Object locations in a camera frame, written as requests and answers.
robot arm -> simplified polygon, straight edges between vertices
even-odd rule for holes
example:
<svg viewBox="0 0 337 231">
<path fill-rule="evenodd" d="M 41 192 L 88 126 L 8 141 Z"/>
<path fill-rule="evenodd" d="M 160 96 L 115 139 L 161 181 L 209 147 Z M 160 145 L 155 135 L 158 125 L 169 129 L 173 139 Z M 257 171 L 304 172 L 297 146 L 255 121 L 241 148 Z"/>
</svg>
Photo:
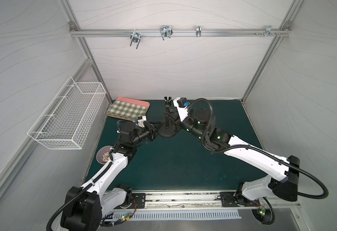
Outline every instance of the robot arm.
<svg viewBox="0 0 337 231">
<path fill-rule="evenodd" d="M 328 190 L 320 180 L 299 168 L 300 160 L 297 157 L 285 158 L 273 155 L 244 142 L 225 130 L 215 127 L 216 118 L 213 116 L 210 102 L 201 98 L 193 101 L 192 104 L 200 100 L 208 104 L 209 110 L 199 109 L 193 112 L 192 105 L 189 105 L 186 98 L 178 97 L 174 99 L 174 106 L 177 108 L 179 117 L 175 125 L 198 137 L 207 150 L 238 158 L 268 174 L 266 177 L 253 182 L 241 182 L 239 184 L 234 194 L 239 205 L 245 205 L 257 198 L 272 195 L 286 201 L 297 201 L 298 195 L 314 199 L 323 199 L 328 196 Z M 317 196 L 299 193 L 299 173 L 318 183 L 322 187 L 323 193 Z"/>
<path fill-rule="evenodd" d="M 164 121 L 150 123 L 143 116 L 138 118 L 136 123 L 126 122 L 119 131 L 120 137 L 113 151 L 110 152 L 110 160 L 80 188 L 72 187 L 69 190 L 66 203 L 51 217 L 47 231 L 52 230 L 52 222 L 62 211 L 62 227 L 70 230 L 95 231 L 109 211 L 116 206 L 129 206 L 132 192 L 127 186 L 117 186 L 104 194 L 111 182 L 133 159 L 139 142 L 145 139 L 153 141 L 157 134 L 171 137 L 181 129 L 196 136 L 207 150 L 238 158 L 268 174 L 264 178 L 239 184 L 233 196 L 240 206 L 257 198 L 272 195 L 287 201 L 296 201 L 298 195 L 315 199 L 328 196 L 328 190 L 321 181 L 299 169 L 298 158 L 273 155 L 215 127 L 216 118 L 213 116 L 212 105 L 206 99 L 197 99 L 192 104 L 199 100 L 205 101 L 210 110 L 199 109 L 194 113 L 192 105 L 189 105 L 186 98 L 174 99 L 176 109 L 170 109 L 171 97 L 169 99 L 165 97 Z M 315 196 L 298 192 L 299 173 L 317 182 L 322 187 L 323 194 Z"/>
<path fill-rule="evenodd" d="M 68 204 L 63 209 L 61 226 L 69 230 L 94 231 L 103 217 L 117 206 L 128 207 L 132 202 L 131 188 L 123 185 L 115 187 L 105 194 L 115 177 L 133 159 L 136 153 L 136 145 L 149 139 L 153 141 L 157 136 L 156 129 L 161 122 L 152 125 L 146 121 L 145 116 L 136 123 L 125 122 L 113 150 L 109 154 L 109 160 L 103 167 L 81 187 L 72 187 L 66 196 Z M 75 198 L 83 188 L 83 196 L 68 203 Z"/>
</svg>

wire basket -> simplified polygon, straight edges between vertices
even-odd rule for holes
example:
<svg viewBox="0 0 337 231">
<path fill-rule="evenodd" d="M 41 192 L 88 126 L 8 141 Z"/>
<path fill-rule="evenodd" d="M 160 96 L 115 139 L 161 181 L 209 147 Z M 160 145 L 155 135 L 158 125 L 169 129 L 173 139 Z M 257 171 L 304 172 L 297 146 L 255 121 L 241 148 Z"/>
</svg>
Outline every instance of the wire basket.
<svg viewBox="0 0 337 231">
<path fill-rule="evenodd" d="M 106 95 L 100 82 L 70 79 L 72 84 L 65 83 L 27 133 L 48 149 L 82 149 Z M 59 96 L 61 91 L 65 92 L 63 96 Z"/>
</svg>

green mat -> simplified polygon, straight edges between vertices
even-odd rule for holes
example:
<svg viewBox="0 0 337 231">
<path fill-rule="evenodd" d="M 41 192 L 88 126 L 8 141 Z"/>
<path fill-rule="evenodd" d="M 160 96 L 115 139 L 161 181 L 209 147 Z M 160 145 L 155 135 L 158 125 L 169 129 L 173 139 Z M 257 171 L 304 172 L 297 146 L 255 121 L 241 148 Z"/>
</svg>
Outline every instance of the green mat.
<svg viewBox="0 0 337 231">
<path fill-rule="evenodd" d="M 147 120 L 163 120 L 163 100 L 146 101 L 150 103 Z M 239 100 L 212 100 L 211 103 L 217 127 L 261 147 Z M 207 108 L 205 103 L 197 104 L 194 110 Z M 114 145 L 118 137 L 117 120 L 107 118 L 97 151 L 103 146 Z M 153 142 L 146 142 L 138 146 L 134 158 L 111 183 L 109 190 L 119 184 L 127 185 L 133 190 L 236 189 L 241 181 L 266 176 L 263 171 L 239 159 L 224 154 L 211 155 L 194 136 L 183 129 L 174 137 L 158 136 Z M 87 180 L 101 167 L 94 155 Z"/>
</svg>

black cable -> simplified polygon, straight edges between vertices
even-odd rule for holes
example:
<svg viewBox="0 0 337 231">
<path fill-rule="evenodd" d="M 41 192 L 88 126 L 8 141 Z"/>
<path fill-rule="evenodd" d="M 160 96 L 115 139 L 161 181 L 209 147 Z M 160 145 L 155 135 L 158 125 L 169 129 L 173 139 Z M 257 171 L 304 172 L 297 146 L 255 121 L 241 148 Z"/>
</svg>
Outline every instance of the black cable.
<svg viewBox="0 0 337 231">
<path fill-rule="evenodd" d="M 122 120 L 122 119 L 117 120 L 117 130 L 118 130 L 119 132 L 121 132 L 121 127 L 120 127 L 120 123 L 121 123 L 121 122 L 127 122 L 127 121 Z"/>
<path fill-rule="evenodd" d="M 211 122 L 212 122 L 212 118 L 213 118 L 213 107 L 212 107 L 212 104 L 211 102 L 209 102 L 208 99 L 205 99 L 205 98 L 199 98 L 199 99 L 195 99 L 193 102 L 191 102 L 188 106 L 188 109 L 190 109 L 195 103 L 197 103 L 198 101 L 204 101 L 207 105 L 208 105 L 208 108 L 209 108 L 209 118 L 208 118 L 208 122 L 207 122 L 207 125 L 206 127 L 204 128 L 203 132 L 202 132 L 202 138 L 201 139 L 201 144 L 202 146 L 207 149 L 208 151 L 212 151 L 212 149 L 210 149 L 209 147 L 207 147 L 205 144 L 204 144 L 204 141 L 205 141 L 205 137 L 206 137 L 206 134 L 208 133 L 208 130 L 209 130 L 209 126 L 211 125 Z"/>
<path fill-rule="evenodd" d="M 275 160 L 276 162 L 280 163 L 280 164 L 283 164 L 285 166 L 288 166 L 290 169 L 293 169 L 295 171 L 298 171 L 300 173 L 302 173 L 303 175 L 306 175 L 307 177 L 311 178 L 314 182 L 316 182 L 323 190 L 323 193 L 320 194 L 320 195 L 310 195 L 310 194 L 305 194 L 305 193 L 302 193 L 302 192 L 298 192 L 298 195 L 299 196 L 302 196 L 302 197 L 308 197 L 308 198 L 312 198 L 312 199 L 324 199 L 326 197 L 328 197 L 329 195 L 329 191 L 328 189 L 326 188 L 326 186 L 318 179 L 316 178 L 315 176 L 313 176 L 312 174 L 304 171 L 303 169 L 300 169 L 298 167 L 295 167 L 294 165 L 291 165 L 289 163 L 286 163 L 284 162 L 283 160 L 280 160 L 279 158 L 276 158 L 275 156 L 269 154 L 268 152 L 262 150 L 262 149 L 259 149 L 257 147 L 254 147 L 254 146 L 251 146 L 251 145 L 233 145 L 233 146 L 230 146 L 224 150 L 219 150 L 219 151 L 214 151 L 212 150 L 213 153 L 223 153 L 225 151 L 229 151 L 229 150 L 232 150 L 232 149 L 237 149 L 237 148 L 246 148 L 246 149 L 251 149 L 251 150 L 254 150 L 254 151 L 257 151 L 259 153 L 262 153 L 263 155 L 266 155 L 267 157 Z"/>
<path fill-rule="evenodd" d="M 112 162 L 110 162 L 108 164 L 108 166 L 106 167 L 106 169 L 103 170 L 103 172 L 101 172 L 94 180 L 93 183 L 96 183 L 107 171 L 108 169 L 111 167 Z M 61 206 L 49 219 L 48 223 L 47 223 L 47 227 L 46 230 L 47 231 L 53 231 L 52 229 L 52 223 L 55 220 L 55 218 L 64 210 L 64 208 L 66 206 L 68 206 L 71 202 L 75 201 L 76 199 L 78 199 L 80 196 L 83 195 L 84 192 L 86 192 L 90 187 L 92 187 L 93 184 L 90 183 L 88 184 L 85 188 L 83 188 L 80 192 L 78 192 L 78 194 L 76 194 L 73 198 L 69 199 L 63 206 Z"/>
<path fill-rule="evenodd" d="M 81 195 L 83 195 L 84 192 L 86 192 L 90 187 L 92 187 L 92 183 L 88 184 L 85 188 L 83 188 L 78 194 L 76 194 L 73 198 L 69 199 L 63 206 L 61 206 L 49 219 L 47 223 L 46 230 L 47 231 L 53 231 L 52 229 L 52 223 L 55 220 L 55 218 L 64 210 L 66 206 L 68 206 L 71 202 L 75 201 L 78 199 Z"/>
<path fill-rule="evenodd" d="M 265 197 L 263 197 L 263 200 L 265 200 L 267 202 L 268 206 L 270 207 L 272 218 L 271 218 L 270 221 L 266 221 L 266 222 L 262 221 L 262 224 L 264 224 L 264 225 L 270 225 L 270 224 L 272 224 L 275 221 L 275 213 L 274 213 L 274 210 L 273 210 L 271 204 L 268 202 L 268 200 Z"/>
<path fill-rule="evenodd" d="M 136 212 L 136 202 L 135 202 L 135 200 L 133 200 L 133 202 L 134 202 L 134 204 L 135 204 L 135 209 L 134 209 L 134 212 L 129 216 L 129 219 L 132 218 L 133 215 L 134 215 L 135 212 Z M 100 226 L 101 226 L 101 227 L 111 227 L 111 226 L 115 226 L 115 225 L 122 224 L 122 223 L 124 223 L 125 221 L 127 221 L 127 220 L 122 221 L 121 219 L 118 219 L 118 220 L 116 220 L 116 222 L 110 222 L 109 224 L 103 224 L 104 221 L 102 221 L 101 224 L 100 224 Z"/>
</svg>

white wall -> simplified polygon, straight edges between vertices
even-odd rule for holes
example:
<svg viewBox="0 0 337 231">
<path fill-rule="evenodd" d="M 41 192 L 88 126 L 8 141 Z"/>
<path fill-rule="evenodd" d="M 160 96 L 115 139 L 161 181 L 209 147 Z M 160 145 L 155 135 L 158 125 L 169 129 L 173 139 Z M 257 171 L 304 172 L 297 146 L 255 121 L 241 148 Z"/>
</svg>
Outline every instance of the white wall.
<svg viewBox="0 0 337 231">
<path fill-rule="evenodd" d="M 96 81 L 91 68 L 83 81 Z M 105 99 L 82 150 L 48 150 L 41 145 L 29 157 L 0 201 L 0 231 L 45 230 L 49 218 L 64 204 L 68 190 L 78 187 L 104 127 Z M 53 229 L 59 218 L 54 221 Z"/>
<path fill-rule="evenodd" d="M 278 28 L 292 0 L 70 0 L 82 29 Z M 113 99 L 239 99 L 271 38 L 87 38 Z"/>
<path fill-rule="evenodd" d="M 57 0 L 0 0 L 0 173 L 84 61 Z"/>
<path fill-rule="evenodd" d="M 305 0 L 291 29 L 245 105 L 268 151 L 328 187 L 327 199 L 298 198 L 311 230 L 337 230 L 337 1 Z M 299 191 L 321 193 L 304 176 Z"/>
</svg>

